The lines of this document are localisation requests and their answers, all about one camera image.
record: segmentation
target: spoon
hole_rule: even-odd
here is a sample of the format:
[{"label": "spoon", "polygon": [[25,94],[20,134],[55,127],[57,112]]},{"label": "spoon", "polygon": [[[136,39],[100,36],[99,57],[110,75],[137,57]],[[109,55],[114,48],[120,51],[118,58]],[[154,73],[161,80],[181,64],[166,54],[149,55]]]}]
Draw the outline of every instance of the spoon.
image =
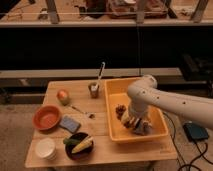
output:
[{"label": "spoon", "polygon": [[84,112],[84,111],[82,111],[81,109],[79,109],[79,108],[77,108],[76,106],[73,106],[73,105],[69,105],[69,107],[71,107],[72,109],[74,109],[74,110],[76,110],[76,111],[78,111],[78,112],[80,112],[80,113],[82,113],[82,114],[87,115],[88,118],[90,118],[90,119],[95,118],[95,114],[93,114],[93,113]]}]

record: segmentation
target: black bowl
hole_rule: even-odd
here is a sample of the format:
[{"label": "black bowl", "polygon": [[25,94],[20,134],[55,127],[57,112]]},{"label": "black bowl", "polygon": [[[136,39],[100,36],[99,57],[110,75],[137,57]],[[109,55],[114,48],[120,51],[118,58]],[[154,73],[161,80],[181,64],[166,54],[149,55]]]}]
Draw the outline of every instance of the black bowl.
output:
[{"label": "black bowl", "polygon": [[[80,142],[86,138],[88,136],[87,133],[84,132],[78,132],[76,134],[73,134],[70,138],[75,139],[75,140],[79,140]],[[85,158],[86,156],[88,156],[88,154],[90,154],[90,152],[93,149],[94,143],[92,142],[92,145],[83,149],[82,151],[72,154],[72,149],[75,147],[76,145],[65,145],[65,151],[67,156],[72,159],[72,160],[77,160],[77,159],[82,159]]]}]

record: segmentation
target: red apple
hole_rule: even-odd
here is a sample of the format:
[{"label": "red apple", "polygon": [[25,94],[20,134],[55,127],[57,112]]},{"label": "red apple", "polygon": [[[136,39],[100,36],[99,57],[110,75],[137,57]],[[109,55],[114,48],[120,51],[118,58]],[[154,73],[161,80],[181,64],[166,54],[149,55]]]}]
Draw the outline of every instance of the red apple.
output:
[{"label": "red apple", "polygon": [[68,105],[70,102],[69,92],[64,89],[57,92],[57,98],[64,106]]}]

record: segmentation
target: tiled floor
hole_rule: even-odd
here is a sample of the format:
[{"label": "tiled floor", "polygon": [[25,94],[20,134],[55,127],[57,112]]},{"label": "tiled floor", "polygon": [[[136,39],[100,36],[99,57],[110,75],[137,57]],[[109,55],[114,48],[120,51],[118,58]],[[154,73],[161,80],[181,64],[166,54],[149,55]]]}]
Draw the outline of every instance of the tiled floor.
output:
[{"label": "tiled floor", "polygon": [[[28,147],[30,145],[33,134],[32,116],[33,113],[40,107],[40,104],[10,104],[0,105],[0,170],[1,171],[44,171],[46,169],[26,169],[24,167],[25,157]],[[180,124],[180,120],[175,115],[169,114],[176,125],[176,139],[180,153],[188,163],[192,158],[199,153],[192,143],[187,141]],[[173,128],[169,120],[166,118],[170,132],[173,133]],[[207,140],[209,150],[206,156],[213,161],[213,133],[209,131],[210,139]],[[195,164],[203,171],[213,170],[213,166],[199,159]],[[171,171],[178,170],[178,163],[176,160],[160,161],[156,164],[155,171]],[[98,165],[98,166],[80,166],[71,168],[59,168],[58,170],[72,170],[72,171],[141,171],[141,164],[125,164],[125,165]]]}]

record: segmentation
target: cable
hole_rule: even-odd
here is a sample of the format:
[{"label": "cable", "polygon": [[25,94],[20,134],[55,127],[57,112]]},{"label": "cable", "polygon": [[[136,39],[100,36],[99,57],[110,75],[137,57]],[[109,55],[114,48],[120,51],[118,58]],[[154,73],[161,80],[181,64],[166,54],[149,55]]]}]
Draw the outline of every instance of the cable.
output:
[{"label": "cable", "polygon": [[[176,151],[178,152],[178,156],[181,158],[183,163],[186,164],[185,160],[183,159],[183,156],[181,155],[181,153],[180,153],[180,151],[179,151],[179,149],[178,149],[178,147],[177,147],[177,145],[175,143],[175,138],[176,138],[176,127],[175,127],[175,124],[174,124],[173,120],[171,119],[171,117],[169,115],[167,115],[165,112],[163,112],[163,114],[164,114],[164,116],[167,117],[167,119],[170,121],[170,123],[172,123],[172,126],[173,126],[173,136],[171,134],[172,142],[173,142],[173,144],[175,146]],[[179,167],[181,167],[181,162],[180,162],[179,158],[177,158],[177,162],[178,162]]]},{"label": "cable", "polygon": [[194,163],[196,160],[198,160],[200,157],[202,157],[202,156],[208,151],[208,144],[205,143],[205,145],[206,145],[206,146],[205,146],[205,150],[204,150],[203,152],[201,152],[198,156],[196,156],[194,159],[192,159],[191,162],[190,162],[189,164],[184,164],[184,165],[182,165],[182,166],[178,169],[178,171],[180,171],[180,170],[183,169],[184,167],[188,167],[188,169],[187,169],[188,171],[190,171],[191,167],[193,167],[193,168],[195,168],[195,169],[201,171],[201,169],[200,169],[199,167],[193,165],[193,163]]},{"label": "cable", "polygon": [[175,124],[174,124],[173,120],[171,119],[171,117],[169,117],[165,112],[163,112],[163,114],[164,114],[164,116],[166,116],[167,119],[172,123],[173,131],[174,131],[174,132],[173,132],[173,136],[171,135],[171,137],[172,137],[172,140],[173,140],[173,144],[174,144],[174,146],[175,146],[175,148],[176,148],[176,150],[177,150],[177,152],[178,152],[178,156],[181,158],[181,160],[182,160],[183,163],[184,163],[184,164],[181,166],[181,163],[180,163],[179,159],[177,159],[178,162],[179,162],[179,166],[180,166],[179,169],[178,169],[178,171],[181,171],[183,168],[186,168],[186,169],[188,168],[187,171],[190,171],[191,168],[195,168],[195,169],[197,169],[198,171],[201,171],[201,169],[200,169],[199,167],[193,165],[193,163],[194,163],[197,159],[199,159],[200,157],[202,157],[202,156],[205,157],[204,154],[205,154],[205,153],[207,152],[207,150],[208,150],[208,144],[205,143],[206,147],[205,147],[205,150],[202,152],[202,151],[200,150],[199,146],[197,145],[197,143],[194,142],[195,145],[197,146],[199,152],[200,152],[200,155],[198,155],[198,156],[196,156],[194,159],[192,159],[191,162],[190,162],[189,164],[186,164],[186,162],[185,162],[183,156],[181,155],[181,153],[180,153],[180,151],[179,151],[179,149],[178,149],[178,147],[177,147],[177,145],[176,145],[176,143],[175,143],[175,135],[176,135],[176,127],[175,127]]},{"label": "cable", "polygon": [[191,164],[184,164],[184,165],[182,165],[182,166],[178,169],[178,171],[181,171],[184,167],[193,167],[193,168],[195,168],[195,169],[197,169],[197,170],[199,170],[199,171],[202,171],[199,167],[197,167],[197,166],[195,166],[195,165],[191,165]]},{"label": "cable", "polygon": [[[198,146],[198,144],[197,143],[194,143],[195,145],[196,145],[196,147],[197,147],[197,149],[198,149],[198,151],[200,152],[200,154],[202,153],[202,151],[201,151],[201,149],[200,149],[200,147]],[[213,165],[213,162],[212,161],[210,161],[209,159],[207,159],[204,155],[202,155],[202,158],[206,161],[206,162],[208,162],[209,164],[211,164],[211,165]]]}]

